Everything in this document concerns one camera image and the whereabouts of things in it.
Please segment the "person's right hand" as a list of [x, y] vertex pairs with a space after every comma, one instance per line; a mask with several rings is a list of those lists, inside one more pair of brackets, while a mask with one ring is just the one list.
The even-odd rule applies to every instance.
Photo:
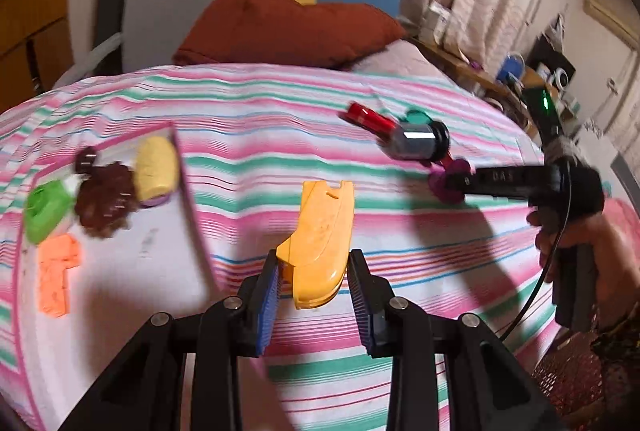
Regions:
[[639, 265], [631, 240], [603, 213], [566, 226], [560, 248], [592, 247], [597, 265], [597, 322], [600, 331], [618, 325], [639, 301]]

